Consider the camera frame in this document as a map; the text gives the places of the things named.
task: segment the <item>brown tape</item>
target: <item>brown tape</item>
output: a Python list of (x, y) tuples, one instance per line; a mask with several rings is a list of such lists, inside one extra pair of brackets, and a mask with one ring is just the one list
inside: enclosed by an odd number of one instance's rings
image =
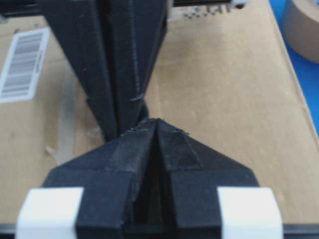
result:
[(316, 0), (287, 0), (284, 36), (306, 59), (319, 64), (319, 5)]

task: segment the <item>barcode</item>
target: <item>barcode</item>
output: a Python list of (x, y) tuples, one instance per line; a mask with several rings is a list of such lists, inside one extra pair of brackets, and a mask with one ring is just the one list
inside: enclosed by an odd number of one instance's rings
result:
[(0, 79), (0, 103), (34, 97), (49, 34), (43, 28), (14, 36)]

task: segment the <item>barcode label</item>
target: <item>barcode label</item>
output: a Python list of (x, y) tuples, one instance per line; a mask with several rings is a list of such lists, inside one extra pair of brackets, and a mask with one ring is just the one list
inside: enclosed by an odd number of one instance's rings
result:
[(0, 103), (34, 97), (49, 36), (50, 29), (42, 28), (13, 37), (0, 78)]

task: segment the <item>cardboard box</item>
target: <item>cardboard box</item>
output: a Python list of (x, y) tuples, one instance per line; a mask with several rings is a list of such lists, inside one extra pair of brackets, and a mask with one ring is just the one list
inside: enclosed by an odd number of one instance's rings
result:
[[(151, 116), (252, 168), (275, 192), (285, 223), (319, 223), (318, 136), (268, 1), (231, 13), (174, 11), (148, 89)], [(45, 25), (42, 17), (0, 25), (0, 65), (17, 29)], [(75, 102), (63, 96), (70, 81), (52, 34), (36, 97), (0, 105), (0, 223), (15, 222), (29, 188), (61, 160), (56, 152), (75, 157), (103, 143), (79, 84)], [(65, 102), (74, 106), (67, 148)]]

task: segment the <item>packing tape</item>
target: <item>packing tape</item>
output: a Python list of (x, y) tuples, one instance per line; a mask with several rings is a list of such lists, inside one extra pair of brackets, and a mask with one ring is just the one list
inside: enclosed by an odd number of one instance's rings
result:
[(319, 1), (287, 0), (284, 37), (306, 59), (319, 64)]

